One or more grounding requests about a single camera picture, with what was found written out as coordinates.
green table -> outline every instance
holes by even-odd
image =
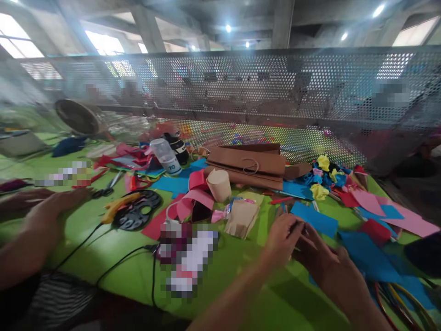
[[[52,158],[50,154],[38,156],[25,162],[15,162],[6,158],[0,159],[0,177],[33,177],[41,178],[44,174],[55,173],[58,168],[70,167],[72,161],[86,160],[85,155],[92,147],[65,157]],[[97,180],[93,186],[104,188],[113,178],[111,171]],[[54,191],[63,191],[69,187],[53,187]],[[115,193],[109,197],[91,200],[80,208],[65,215],[61,222],[65,226],[65,240],[57,247],[47,261],[50,267],[56,266],[74,247],[82,242],[99,223],[103,207],[110,201],[125,194],[124,180],[115,186]],[[369,178],[369,190],[377,195],[386,196],[378,184]],[[171,193],[158,191],[164,202],[156,212],[158,214],[171,201]],[[256,221],[246,240],[231,237],[221,230],[224,223],[214,225],[220,230],[218,250],[204,270],[203,283],[198,287],[197,294],[191,302],[171,298],[161,285],[164,284],[167,272],[157,268],[155,299],[157,305],[177,316],[194,318],[202,312],[222,291],[224,291],[243,268],[254,261],[265,244],[268,231],[274,221],[277,206],[270,205],[270,198],[265,197],[261,204],[259,219]],[[352,209],[341,207],[334,200],[327,198],[317,202],[320,211],[339,221],[340,230],[356,230],[362,221]],[[22,219],[15,219],[0,224],[0,242],[10,240],[20,229]],[[122,230],[109,231],[105,225],[98,229],[93,237],[75,253],[61,268],[63,272],[77,276],[91,284],[108,268],[131,250],[154,241],[141,232]],[[403,233],[401,244],[417,239],[416,236]],[[325,237],[331,246],[338,243]],[[101,287],[109,292],[130,299],[152,304],[152,260],[147,252],[135,254],[113,270],[101,283]],[[405,327],[397,318],[397,326]],[[253,303],[251,314],[244,329],[249,330],[348,330],[345,316],[325,297],[321,290],[309,283],[308,272],[298,262],[290,262],[282,271],[275,274],[260,292]]]

plastic bottle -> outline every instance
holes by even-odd
[[[181,165],[167,140],[162,138],[152,140],[150,142],[150,148],[169,174],[176,176],[181,173]]]

perforated metal screen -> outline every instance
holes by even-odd
[[[126,141],[169,120],[192,145],[279,142],[385,174],[440,123],[440,64],[437,46],[136,54],[9,61],[0,82],[15,104],[98,105]]]

cardboard tube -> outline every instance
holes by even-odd
[[[225,170],[213,169],[207,177],[207,184],[217,202],[224,202],[231,197],[230,178]]]

label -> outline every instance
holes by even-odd
[[[167,171],[171,175],[177,175],[182,170],[181,165],[179,164],[176,157],[172,158],[171,160],[161,162],[161,164],[164,167],[165,171]]]

